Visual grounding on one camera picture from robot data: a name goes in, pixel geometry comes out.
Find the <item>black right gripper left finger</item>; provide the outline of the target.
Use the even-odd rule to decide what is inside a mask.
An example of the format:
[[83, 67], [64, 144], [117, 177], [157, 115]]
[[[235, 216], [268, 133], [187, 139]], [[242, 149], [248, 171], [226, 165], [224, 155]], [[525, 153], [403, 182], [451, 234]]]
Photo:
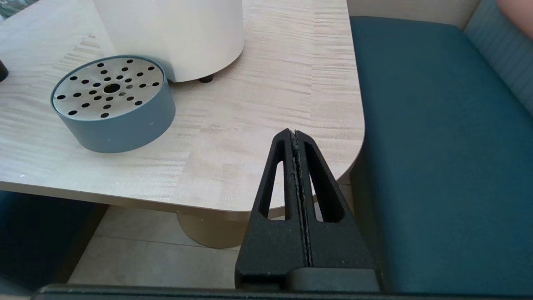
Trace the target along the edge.
[[[311, 261], [306, 227], [312, 195], [301, 169], [299, 141], [299, 133], [289, 129], [272, 139], [235, 264], [237, 289], [282, 289], [289, 273]], [[285, 219], [271, 220], [268, 216], [278, 164], [283, 169]]]

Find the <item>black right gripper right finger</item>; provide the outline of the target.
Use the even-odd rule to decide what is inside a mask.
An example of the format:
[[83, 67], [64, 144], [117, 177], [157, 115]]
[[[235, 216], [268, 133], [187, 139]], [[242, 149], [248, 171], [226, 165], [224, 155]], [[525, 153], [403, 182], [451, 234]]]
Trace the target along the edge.
[[295, 151], [307, 265], [377, 271], [354, 215], [316, 142], [297, 131]]

